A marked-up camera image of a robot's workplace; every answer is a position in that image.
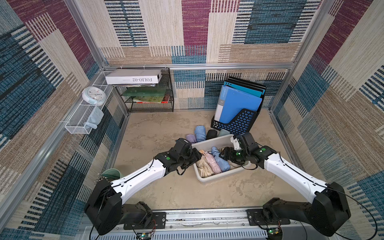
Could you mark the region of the beige umbrella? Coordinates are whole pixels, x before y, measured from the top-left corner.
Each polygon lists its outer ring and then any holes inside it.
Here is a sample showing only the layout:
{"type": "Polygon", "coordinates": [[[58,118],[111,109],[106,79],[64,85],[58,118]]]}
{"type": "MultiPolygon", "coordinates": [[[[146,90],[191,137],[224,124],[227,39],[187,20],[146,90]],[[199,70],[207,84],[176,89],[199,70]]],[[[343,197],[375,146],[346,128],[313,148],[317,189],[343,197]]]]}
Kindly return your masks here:
{"type": "Polygon", "coordinates": [[[212,168],[210,167],[204,156],[202,156],[201,159],[196,162],[196,166],[198,168],[199,175],[201,178],[207,178],[214,175],[212,168]]]}

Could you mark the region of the white plastic storage box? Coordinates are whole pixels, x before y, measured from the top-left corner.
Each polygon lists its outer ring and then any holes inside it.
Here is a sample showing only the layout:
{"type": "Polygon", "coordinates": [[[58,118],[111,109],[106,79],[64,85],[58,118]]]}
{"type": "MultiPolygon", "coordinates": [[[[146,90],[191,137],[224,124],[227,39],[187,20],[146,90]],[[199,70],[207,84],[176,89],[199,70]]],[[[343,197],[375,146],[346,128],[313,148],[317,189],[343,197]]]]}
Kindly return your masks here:
{"type": "Polygon", "coordinates": [[[219,159],[221,150],[225,147],[233,146],[232,138],[233,135],[226,135],[192,144],[192,147],[202,154],[202,158],[193,164],[196,176],[200,182],[207,183],[221,179],[246,170],[251,166],[250,162],[236,165],[232,161],[219,159]]]}

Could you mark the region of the light blue umbrella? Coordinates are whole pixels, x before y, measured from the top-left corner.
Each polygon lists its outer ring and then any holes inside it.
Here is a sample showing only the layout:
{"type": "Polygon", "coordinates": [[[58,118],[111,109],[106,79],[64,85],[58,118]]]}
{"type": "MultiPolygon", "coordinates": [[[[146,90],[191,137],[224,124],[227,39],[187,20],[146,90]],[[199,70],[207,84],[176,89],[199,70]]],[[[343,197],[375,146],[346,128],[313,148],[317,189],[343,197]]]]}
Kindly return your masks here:
{"type": "Polygon", "coordinates": [[[220,157],[220,151],[216,147],[212,147],[211,153],[214,156],[215,161],[217,162],[222,172],[227,172],[230,170],[230,164],[220,157]]]}

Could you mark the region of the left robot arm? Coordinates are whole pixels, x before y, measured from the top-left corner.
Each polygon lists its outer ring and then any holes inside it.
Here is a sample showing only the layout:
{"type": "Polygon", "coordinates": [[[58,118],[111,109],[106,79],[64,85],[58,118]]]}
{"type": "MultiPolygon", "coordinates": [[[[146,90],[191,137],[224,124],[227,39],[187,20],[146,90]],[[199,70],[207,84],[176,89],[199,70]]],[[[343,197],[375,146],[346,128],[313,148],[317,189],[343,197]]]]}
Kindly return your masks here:
{"type": "Polygon", "coordinates": [[[157,154],[144,167],[108,182],[98,181],[86,205],[85,214],[98,235],[108,234],[118,225],[127,229],[154,229],[156,227],[153,211],[144,202],[127,204],[139,190],[179,169],[185,171],[199,161],[202,154],[186,139],[176,140],[174,147],[157,154]]]}

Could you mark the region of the lavender umbrella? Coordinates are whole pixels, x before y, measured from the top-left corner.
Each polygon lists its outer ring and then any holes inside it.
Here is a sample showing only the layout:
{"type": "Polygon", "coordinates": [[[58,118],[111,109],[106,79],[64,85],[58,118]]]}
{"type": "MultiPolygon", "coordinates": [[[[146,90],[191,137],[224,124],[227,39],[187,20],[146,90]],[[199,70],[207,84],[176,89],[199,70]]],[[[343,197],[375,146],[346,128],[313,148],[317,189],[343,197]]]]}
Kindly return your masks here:
{"type": "Polygon", "coordinates": [[[191,142],[192,144],[195,144],[197,143],[197,138],[194,134],[188,134],[186,135],[186,140],[188,140],[189,142],[191,142]]]}

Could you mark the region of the pink umbrella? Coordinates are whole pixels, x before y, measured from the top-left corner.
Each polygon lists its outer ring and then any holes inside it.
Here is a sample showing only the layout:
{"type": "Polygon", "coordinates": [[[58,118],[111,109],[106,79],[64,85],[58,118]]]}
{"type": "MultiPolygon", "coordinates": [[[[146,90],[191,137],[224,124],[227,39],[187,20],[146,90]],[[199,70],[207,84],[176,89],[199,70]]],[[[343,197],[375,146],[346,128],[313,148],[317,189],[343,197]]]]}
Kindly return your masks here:
{"type": "Polygon", "coordinates": [[[205,152],[204,150],[200,150],[200,153],[204,155],[207,163],[209,164],[209,166],[211,167],[215,175],[222,173],[222,170],[219,167],[213,155],[209,154],[208,152],[205,152]]]}

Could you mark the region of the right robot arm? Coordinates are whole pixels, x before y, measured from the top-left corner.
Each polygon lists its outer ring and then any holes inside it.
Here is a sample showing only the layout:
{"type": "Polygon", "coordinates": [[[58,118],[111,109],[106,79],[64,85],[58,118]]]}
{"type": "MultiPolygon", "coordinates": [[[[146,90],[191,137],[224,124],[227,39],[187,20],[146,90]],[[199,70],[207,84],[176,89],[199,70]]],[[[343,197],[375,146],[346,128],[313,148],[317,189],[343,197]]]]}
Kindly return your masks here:
{"type": "Polygon", "coordinates": [[[284,160],[269,146],[261,146],[251,133],[235,135],[231,147],[225,147],[220,157],[238,165],[255,164],[297,190],[305,202],[284,201],[272,198],[263,205],[262,216],[272,224],[280,219],[307,223],[320,234],[331,237],[351,217],[347,197],[341,185],[321,181],[284,160]]]}

